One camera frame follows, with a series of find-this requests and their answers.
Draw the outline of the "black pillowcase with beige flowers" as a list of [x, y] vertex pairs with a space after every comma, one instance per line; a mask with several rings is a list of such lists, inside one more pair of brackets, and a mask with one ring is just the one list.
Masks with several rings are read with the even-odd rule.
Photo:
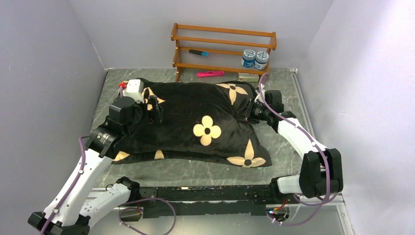
[[143, 84], [142, 96], [157, 98], [162, 122], [139, 122], [120, 145], [114, 164], [187, 159], [246, 168], [272, 165], [268, 150], [242, 116], [256, 96], [251, 84], [146, 79]]

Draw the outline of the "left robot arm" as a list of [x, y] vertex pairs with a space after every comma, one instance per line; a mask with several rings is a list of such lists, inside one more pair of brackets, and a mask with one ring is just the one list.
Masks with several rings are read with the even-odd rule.
[[[148, 110], [146, 104], [152, 105]], [[109, 107], [105, 122], [79, 138], [80, 160], [53, 201], [43, 210], [33, 212], [28, 223], [42, 235], [87, 235], [92, 226], [113, 208], [135, 205], [140, 195], [139, 183], [122, 177], [108, 191], [86, 202], [97, 178], [116, 159], [121, 144], [142, 120], [162, 121], [162, 107], [157, 96], [150, 95], [146, 104], [132, 97], [119, 96]]]

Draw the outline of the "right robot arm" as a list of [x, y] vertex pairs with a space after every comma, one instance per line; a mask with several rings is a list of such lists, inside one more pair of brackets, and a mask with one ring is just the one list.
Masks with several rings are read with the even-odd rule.
[[243, 120], [250, 124], [265, 121], [291, 144], [302, 160], [299, 175], [273, 179], [269, 197], [275, 203], [283, 202], [288, 194], [328, 200], [344, 187], [341, 154], [336, 148], [329, 149], [318, 142], [291, 111], [283, 108], [280, 91], [261, 90], [249, 101], [243, 115]]

